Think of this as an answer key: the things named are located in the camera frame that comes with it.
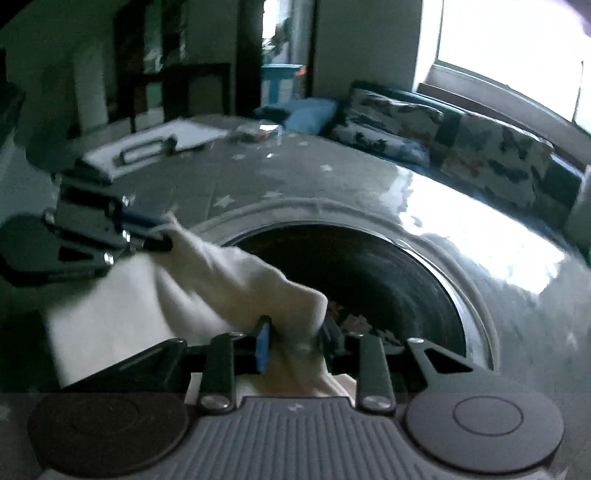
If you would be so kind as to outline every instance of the handle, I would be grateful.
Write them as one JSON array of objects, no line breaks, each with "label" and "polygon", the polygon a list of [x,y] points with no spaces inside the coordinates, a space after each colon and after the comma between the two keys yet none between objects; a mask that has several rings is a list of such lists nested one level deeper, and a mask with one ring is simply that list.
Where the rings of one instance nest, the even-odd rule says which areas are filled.
[{"label": "handle", "polygon": [[[161,145],[159,150],[149,149],[149,147],[158,144]],[[153,157],[158,153],[164,153],[165,155],[173,155],[176,151],[176,147],[177,137],[175,137],[174,135],[171,135],[170,137],[153,138],[151,140],[147,140],[145,142],[141,142],[122,149],[121,153],[119,153],[118,160],[122,166],[127,166],[139,162],[140,160]],[[148,148],[148,152],[146,152],[144,155],[128,158],[130,153],[136,152],[138,150],[143,150],[145,148]]]}]

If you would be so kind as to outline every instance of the butterfly pattern pillow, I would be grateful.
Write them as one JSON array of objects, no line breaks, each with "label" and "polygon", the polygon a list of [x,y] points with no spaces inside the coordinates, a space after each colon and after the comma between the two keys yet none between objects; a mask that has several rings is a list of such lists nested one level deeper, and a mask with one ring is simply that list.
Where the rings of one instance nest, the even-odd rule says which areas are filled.
[{"label": "butterfly pattern pillow", "polygon": [[552,145],[533,134],[478,113],[462,117],[441,170],[467,180],[490,196],[529,209],[545,175]]},{"label": "butterfly pattern pillow", "polygon": [[443,113],[418,103],[401,102],[363,89],[353,89],[348,120],[367,124],[431,148]]},{"label": "butterfly pattern pillow", "polygon": [[429,166],[429,152],[425,146],[414,140],[392,135],[369,125],[345,120],[343,125],[337,125],[334,128],[330,139],[384,160],[395,160],[423,167]]}]

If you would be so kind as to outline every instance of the ribbed gray panel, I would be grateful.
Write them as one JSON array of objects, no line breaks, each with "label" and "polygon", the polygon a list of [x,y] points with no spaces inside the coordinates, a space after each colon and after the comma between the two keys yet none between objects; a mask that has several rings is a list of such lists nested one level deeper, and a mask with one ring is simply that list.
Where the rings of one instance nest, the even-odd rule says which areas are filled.
[{"label": "ribbed gray panel", "polygon": [[[396,424],[346,398],[247,398],[201,419],[164,461],[119,480],[474,480],[426,459]],[[544,471],[504,480],[552,480]],[[72,480],[47,470],[40,480]]]}]

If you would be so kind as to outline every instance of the doorway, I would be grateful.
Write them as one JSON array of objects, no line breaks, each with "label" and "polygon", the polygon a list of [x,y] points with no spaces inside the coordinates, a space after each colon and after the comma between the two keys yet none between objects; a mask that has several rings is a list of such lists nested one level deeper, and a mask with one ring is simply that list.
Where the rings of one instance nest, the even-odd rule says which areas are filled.
[{"label": "doorway", "polygon": [[261,106],[306,98],[314,0],[265,0]]}]

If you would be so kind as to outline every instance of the washing machine drum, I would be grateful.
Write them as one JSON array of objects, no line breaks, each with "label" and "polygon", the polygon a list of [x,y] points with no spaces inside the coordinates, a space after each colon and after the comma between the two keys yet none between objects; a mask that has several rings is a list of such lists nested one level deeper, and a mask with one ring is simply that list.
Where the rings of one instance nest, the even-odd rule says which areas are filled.
[{"label": "washing machine drum", "polygon": [[363,316],[372,332],[428,339],[459,355],[466,339],[445,288],[405,250],[380,236],[332,225],[288,225],[234,239],[294,282],[343,307],[338,323]]}]

